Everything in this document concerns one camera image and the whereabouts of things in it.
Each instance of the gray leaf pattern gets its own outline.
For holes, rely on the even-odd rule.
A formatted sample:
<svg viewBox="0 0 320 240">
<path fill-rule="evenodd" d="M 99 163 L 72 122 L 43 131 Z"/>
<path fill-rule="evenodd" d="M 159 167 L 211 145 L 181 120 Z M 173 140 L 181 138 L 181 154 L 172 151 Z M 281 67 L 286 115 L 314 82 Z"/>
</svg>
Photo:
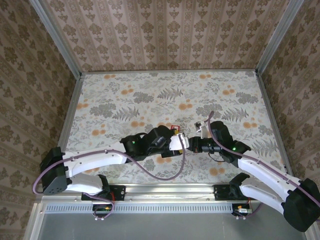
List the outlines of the gray leaf pattern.
<svg viewBox="0 0 320 240">
<path fill-rule="evenodd" d="M 256 76 L 247 71 L 86 75 L 67 149 L 103 147 L 128 135 L 148 133 L 159 125 L 180 126 L 186 136 L 198 136 L 194 123 L 206 120 L 212 110 L 212 120 L 223 121 L 233 139 L 243 141 L 267 162 L 284 170 Z M 218 154 L 214 158 L 222 160 Z M 179 171 L 181 159 L 154 155 L 140 164 L 158 177 L 170 178 Z M 172 182 L 229 182 L 240 172 L 227 163 L 214 162 L 207 154 L 187 151 L 183 172 Z M 158 182 L 132 163 L 85 173 L 106 175 L 110 183 Z"/>
<path fill-rule="evenodd" d="M 178 88 L 174 89 L 173 87 L 171 87 L 171 89 L 166 88 L 163 91 L 161 91 L 161 93 L 157 96 L 157 98 L 160 99 L 166 99 L 166 100 L 175 100 L 176 97 L 179 97 L 183 95 L 182 91 L 179 90 Z"/>
</svg>

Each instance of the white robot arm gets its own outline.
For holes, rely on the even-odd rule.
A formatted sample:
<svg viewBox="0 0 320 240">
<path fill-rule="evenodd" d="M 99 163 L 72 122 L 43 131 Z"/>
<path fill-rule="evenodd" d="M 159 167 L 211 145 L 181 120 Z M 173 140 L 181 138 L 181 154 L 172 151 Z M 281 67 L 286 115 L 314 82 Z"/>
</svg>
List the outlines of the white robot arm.
<svg viewBox="0 0 320 240">
<path fill-rule="evenodd" d="M 55 165 L 41 177 L 43 194 L 53 195 L 68 190 L 99 196 L 108 185 L 106 177 L 82 172 L 107 165 L 125 164 L 130 162 L 129 158 L 136 162 L 156 154 L 161 154 L 163 158 L 178 156 L 182 149 L 188 149 L 194 153 L 219 153 L 227 163 L 256 177 L 260 181 L 240 173 L 230 181 L 231 193 L 259 200 L 276 209 L 299 231 L 306 231 L 320 216 L 320 207 L 298 189 L 303 188 L 319 201 L 319 190 L 313 181 L 308 178 L 301 181 L 263 161 L 250 151 L 249 146 L 233 140 L 223 122 L 212 122 L 210 128 L 213 131 L 211 135 L 217 138 L 218 143 L 212 138 L 205 138 L 206 133 L 202 133 L 201 137 L 188 138 L 181 133 L 177 134 L 175 129 L 159 126 L 148 134 L 130 135 L 120 142 L 93 151 L 62 153 L 59 147 L 53 148 L 41 162 L 41 171 L 46 171 L 58 161 L 63 160 L 63 163 Z"/>
</svg>

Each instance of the purple cable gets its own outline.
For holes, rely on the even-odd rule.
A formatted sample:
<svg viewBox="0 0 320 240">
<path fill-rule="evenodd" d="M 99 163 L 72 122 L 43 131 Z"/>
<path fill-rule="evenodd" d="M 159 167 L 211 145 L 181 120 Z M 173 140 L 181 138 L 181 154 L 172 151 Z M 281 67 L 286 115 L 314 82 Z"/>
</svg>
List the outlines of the purple cable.
<svg viewBox="0 0 320 240">
<path fill-rule="evenodd" d="M 308 198 L 310 198 L 319 208 L 320 208 L 320 202 L 318 202 L 313 196 L 311 196 L 306 190 L 304 190 L 302 187 L 300 187 L 298 184 L 296 184 L 295 182 L 293 182 L 292 180 L 290 180 L 289 178 L 287 178 L 285 175 L 283 175 L 282 173 L 280 172 L 277 172 L 276 170 L 274 170 L 272 167 L 268 166 L 267 164 L 265 164 L 263 161 L 260 161 L 252 156 L 248 156 L 248 155 L 245 155 L 245 154 L 241 154 L 241 153 L 238 153 L 238 152 L 235 152 L 235 151 L 232 151 L 228 148 L 226 148 L 225 146 L 223 146 L 217 139 L 216 137 L 214 136 L 213 132 L 212 132 L 212 129 L 210 127 L 210 119 L 213 117 L 213 115 L 215 114 L 214 111 L 210 112 L 209 114 L 209 117 L 208 119 L 206 120 L 207 123 L 208 123 L 208 128 L 209 128 L 209 132 L 211 134 L 211 137 L 212 139 L 215 141 L 216 144 L 218 144 L 218 146 L 220 148 L 222 148 L 223 150 L 226 150 L 227 152 L 231 153 L 231 154 L 235 154 L 235 155 L 238 155 L 240 157 L 243 157 L 243 158 L 247 158 L 247 159 L 250 159 L 250 160 L 253 160 L 255 161 L 256 163 L 259 162 L 259 164 L 261 164 L 262 166 L 264 166 L 266 169 L 270 170 L 272 173 L 276 174 L 277 176 L 281 177 L 282 179 L 286 180 L 289 184 L 293 185 L 295 188 L 299 189 L 301 192 L 303 192 L 305 195 L 308 196 Z"/>
<path fill-rule="evenodd" d="M 71 161 L 73 159 L 80 159 L 80 158 L 83 158 L 83 157 L 86 157 L 86 156 L 90 156 L 90 155 L 95 155 L 95 154 L 102 154 L 102 153 L 115 153 L 115 154 L 119 154 L 119 155 L 122 155 L 123 157 L 129 159 L 131 162 L 135 163 L 140 169 L 142 169 L 146 174 L 148 174 L 149 176 L 153 177 L 154 179 L 157 179 L 157 180 L 160 180 L 160 181 L 170 181 L 170 180 L 173 180 L 175 179 L 176 177 L 178 177 L 182 170 L 184 169 L 184 166 L 185 166 L 185 162 L 186 162 L 186 149 L 185 149 L 185 146 L 184 146 L 184 143 L 181 139 L 181 135 L 178 135 L 178 138 L 179 138 L 179 141 L 180 141 L 180 144 L 182 146 L 182 164 L 181 164 L 181 167 L 180 167 L 180 170 L 178 171 L 178 173 L 172 177 L 169 177 L 169 178 L 161 178 L 161 177 L 158 177 L 158 176 L 155 176 L 153 174 L 151 174 L 150 172 L 148 172 L 146 169 L 144 169 L 143 166 L 141 166 L 136 160 L 134 160 L 132 157 L 130 157 L 129 155 L 125 154 L 124 152 L 121 152 L 121 151 L 118 151 L 118 150 L 100 150 L 100 151 L 92 151 L 92 152 L 89 152 L 89 153 L 84 153 L 84 154 L 81 154 L 81 155 L 78 155 L 76 157 L 69 157 L 69 158 L 66 158 L 66 159 L 62 159 L 62 160 L 59 160 L 55 163 L 53 163 L 52 165 L 50 165 L 49 167 L 47 167 L 38 177 L 37 179 L 35 180 L 33 186 L 32 186 L 32 191 L 35 193 L 35 194 L 42 194 L 43 192 L 40 192 L 40 191 L 37 191 L 37 185 L 39 183 L 39 181 L 41 180 L 41 178 L 47 173 L 49 172 L 51 169 L 53 169 L 55 166 L 59 165 L 59 164 L 63 164 L 65 162 L 68 162 L 68 161 Z"/>
<path fill-rule="evenodd" d="M 115 154 L 119 154 L 119 155 L 122 155 L 123 157 L 129 159 L 131 162 L 135 163 L 140 169 L 142 169 L 146 174 L 148 174 L 149 176 L 153 177 L 154 179 L 157 179 L 157 180 L 161 180 L 161 181 L 170 181 L 170 180 L 173 180 L 175 179 L 176 177 L 178 177 L 182 170 L 184 169 L 184 166 L 185 166 L 185 162 L 186 162 L 186 150 L 185 150 L 185 146 L 184 146 L 184 143 L 181 139 L 181 135 L 178 135 L 178 138 L 179 138 L 179 141 L 180 141 L 180 144 L 182 146 L 182 164 L 181 164 L 181 167 L 180 167 L 180 170 L 178 171 L 178 173 L 172 177 L 169 177 L 169 178 L 161 178 L 161 177 L 157 177 L 155 175 L 152 175 L 150 172 L 148 172 L 146 169 L 144 169 L 136 160 L 134 160 L 132 157 L 130 157 L 129 155 L 121 152 L 121 151 L 118 151 L 118 150 L 114 150 L 114 149 L 111 149 L 111 150 L 100 150 L 100 151 L 92 151 L 92 152 L 89 152 L 89 153 L 84 153 L 84 154 L 81 154 L 81 155 L 78 155 L 76 157 L 69 157 L 69 158 L 66 158 L 66 159 L 62 159 L 62 160 L 59 160 L 55 163 L 53 163 L 52 165 L 50 165 L 49 167 L 47 167 L 38 177 L 37 179 L 35 180 L 33 186 L 32 186 L 32 191 L 35 193 L 35 194 L 42 194 L 43 192 L 40 192 L 40 191 L 37 191 L 37 185 L 39 183 L 39 181 L 41 180 L 41 178 L 47 173 L 49 172 L 51 169 L 53 169 L 55 166 L 59 165 L 59 164 L 63 164 L 65 162 L 68 162 L 68 161 L 71 161 L 73 159 L 80 159 L 80 158 L 83 158 L 83 157 L 86 157 L 86 156 L 90 156 L 90 155 L 95 155 L 95 154 L 102 154 L 102 153 L 115 153 Z M 105 219 L 107 217 L 110 216 L 110 214 L 114 211 L 114 208 L 115 208 L 115 204 L 110 201 L 109 199 L 106 199 L 106 198 L 103 198 L 103 197 L 98 197 L 98 196 L 93 196 L 93 195 L 90 195 L 89 193 L 86 193 L 86 192 L 83 192 L 84 195 L 88 196 L 89 198 L 92 198 L 92 199 L 96 199 L 96 200 L 100 200 L 100 201 L 103 201 L 103 202 L 107 202 L 109 204 L 112 205 L 112 208 L 110 210 L 110 212 L 108 214 L 106 214 L 104 217 L 98 217 L 96 212 L 97 210 L 94 211 L 93 215 L 97 218 L 97 219 Z"/>
</svg>

